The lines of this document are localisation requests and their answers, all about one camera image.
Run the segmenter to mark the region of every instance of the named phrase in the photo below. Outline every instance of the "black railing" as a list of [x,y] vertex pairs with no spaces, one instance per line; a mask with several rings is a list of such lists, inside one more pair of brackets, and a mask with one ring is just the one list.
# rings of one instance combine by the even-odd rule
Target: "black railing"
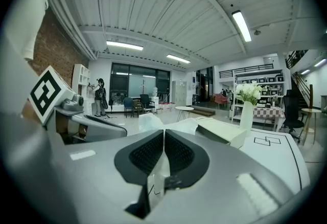
[[298,61],[303,58],[303,56],[306,54],[307,51],[308,50],[293,51],[291,55],[288,55],[289,57],[286,60],[286,67],[288,69],[294,67],[295,64],[297,64]]
[[269,70],[273,68],[274,68],[273,64],[247,66],[245,68],[240,68],[240,69],[221,71],[219,72],[219,76],[220,78],[227,78],[227,77],[232,77],[234,74],[241,73],[241,72],[261,71],[261,70]]

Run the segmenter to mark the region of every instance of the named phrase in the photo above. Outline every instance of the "window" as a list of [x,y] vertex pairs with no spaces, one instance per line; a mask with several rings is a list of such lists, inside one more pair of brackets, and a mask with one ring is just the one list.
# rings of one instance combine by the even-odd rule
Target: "window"
[[169,101],[170,72],[141,66],[113,63],[110,95],[120,104],[124,97],[139,98],[140,94],[152,96],[158,88],[159,101]]

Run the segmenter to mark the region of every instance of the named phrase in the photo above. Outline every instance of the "ceiling light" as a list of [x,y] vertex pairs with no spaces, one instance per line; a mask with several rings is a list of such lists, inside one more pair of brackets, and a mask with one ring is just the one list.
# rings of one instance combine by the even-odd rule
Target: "ceiling light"
[[324,63],[325,61],[326,61],[326,59],[324,58],[323,60],[321,60],[317,64],[315,64],[315,66],[319,66],[320,64]]
[[184,63],[190,63],[190,61],[186,60],[186,59],[182,59],[182,58],[179,58],[179,57],[175,57],[173,55],[168,55],[167,58],[172,58],[172,59],[176,59],[176,60],[179,60],[181,62],[184,62]]
[[122,43],[122,42],[117,42],[117,41],[107,41],[108,46],[116,46],[116,47],[123,47],[123,48],[129,48],[133,50],[142,50],[142,46],[137,46],[129,43]]
[[245,23],[242,13],[238,10],[238,11],[233,12],[231,15],[233,16],[237,25],[239,26],[245,42],[252,41],[249,29],[247,28],[247,25]]
[[305,73],[308,73],[310,70],[306,70],[306,71],[303,71],[302,73],[301,73],[301,75],[303,75],[303,74],[305,74]]

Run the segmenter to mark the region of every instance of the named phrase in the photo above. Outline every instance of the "box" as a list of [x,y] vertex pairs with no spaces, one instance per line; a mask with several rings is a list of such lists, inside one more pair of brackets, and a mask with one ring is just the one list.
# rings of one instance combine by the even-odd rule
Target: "box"
[[197,131],[213,141],[221,142],[234,148],[240,148],[244,144],[246,130],[239,126],[225,123],[213,118],[197,120]]

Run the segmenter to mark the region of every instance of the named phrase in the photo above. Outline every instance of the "white shelving unit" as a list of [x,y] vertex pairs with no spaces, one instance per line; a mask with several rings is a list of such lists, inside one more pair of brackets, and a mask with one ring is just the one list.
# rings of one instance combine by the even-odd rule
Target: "white shelving unit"
[[[275,69],[269,69],[269,70],[260,70],[260,71],[251,71],[251,72],[241,72],[234,74],[233,81],[234,81],[234,92],[236,91],[236,86],[240,85],[241,83],[238,83],[238,80],[244,79],[244,78],[267,78],[267,77],[275,77],[276,75],[283,75],[282,73],[283,70],[275,70]],[[283,85],[285,83],[285,77],[283,75],[284,81],[276,81],[276,82],[258,82],[258,85]],[[284,96],[284,87],[283,87],[283,93],[282,95],[278,96],[278,98],[281,99],[281,105],[282,105],[282,100]],[[237,107],[243,107],[243,104],[237,104],[236,103],[236,97],[239,95],[235,95],[233,98],[233,108],[232,108],[232,118],[231,121],[233,122],[234,119],[241,119],[241,115],[236,115],[235,116],[235,109]],[[261,98],[272,98],[273,95],[261,95]],[[265,120],[256,118],[253,119],[254,122],[259,122],[259,123],[264,123]]]
[[75,64],[73,73],[72,89],[78,93],[78,87],[81,87],[81,96],[84,98],[84,112],[92,114],[92,104],[94,97],[89,94],[88,83],[90,82],[91,71],[82,64]]

